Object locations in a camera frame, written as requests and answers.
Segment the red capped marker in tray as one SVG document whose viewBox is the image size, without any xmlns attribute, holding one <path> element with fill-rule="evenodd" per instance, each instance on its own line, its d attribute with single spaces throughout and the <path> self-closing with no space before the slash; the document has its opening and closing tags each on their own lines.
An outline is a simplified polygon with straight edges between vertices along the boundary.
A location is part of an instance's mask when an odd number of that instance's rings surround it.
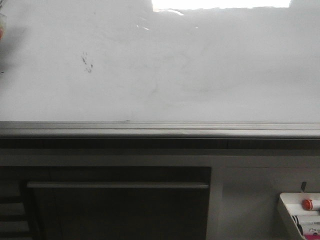
<svg viewBox="0 0 320 240">
<path fill-rule="evenodd" d="M 301 206 L 306 211 L 319 211 L 320 210 L 320 200 L 316 199 L 303 199 Z"/>
</svg>

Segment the black marker in tray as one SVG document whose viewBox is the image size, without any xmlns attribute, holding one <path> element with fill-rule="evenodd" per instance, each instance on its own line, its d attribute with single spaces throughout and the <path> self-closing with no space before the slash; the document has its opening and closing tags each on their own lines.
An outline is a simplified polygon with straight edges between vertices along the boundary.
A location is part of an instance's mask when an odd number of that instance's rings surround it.
<svg viewBox="0 0 320 240">
<path fill-rule="evenodd" d="M 292 215 L 292 219 L 297 225 L 301 234 L 303 234 L 303 231 L 308 229 L 320 229 L 319 215 Z"/>
</svg>

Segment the white whiteboard with aluminium frame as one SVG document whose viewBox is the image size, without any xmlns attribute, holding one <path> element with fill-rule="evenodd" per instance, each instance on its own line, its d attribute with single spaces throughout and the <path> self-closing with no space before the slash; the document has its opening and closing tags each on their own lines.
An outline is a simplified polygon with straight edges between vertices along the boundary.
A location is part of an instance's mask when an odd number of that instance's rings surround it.
<svg viewBox="0 0 320 240">
<path fill-rule="evenodd" d="M 317 0 L 3 0 L 3 138 L 317 139 Z"/>
</svg>

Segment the white marker tray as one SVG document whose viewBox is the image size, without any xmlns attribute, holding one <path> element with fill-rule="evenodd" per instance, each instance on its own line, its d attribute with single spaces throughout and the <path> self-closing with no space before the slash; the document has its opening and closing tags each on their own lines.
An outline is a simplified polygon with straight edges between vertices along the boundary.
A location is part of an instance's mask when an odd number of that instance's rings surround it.
<svg viewBox="0 0 320 240">
<path fill-rule="evenodd" d="M 291 240 L 320 238 L 320 194 L 283 192 L 277 206 Z"/>
</svg>

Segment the pink marker in tray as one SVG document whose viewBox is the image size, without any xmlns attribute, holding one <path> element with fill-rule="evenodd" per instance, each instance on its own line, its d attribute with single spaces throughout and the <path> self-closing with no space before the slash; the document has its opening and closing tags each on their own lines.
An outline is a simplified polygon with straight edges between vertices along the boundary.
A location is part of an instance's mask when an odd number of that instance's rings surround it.
<svg viewBox="0 0 320 240">
<path fill-rule="evenodd" d="M 309 228 L 302 231 L 302 235 L 306 240 L 320 240 L 320 230 Z"/>
</svg>

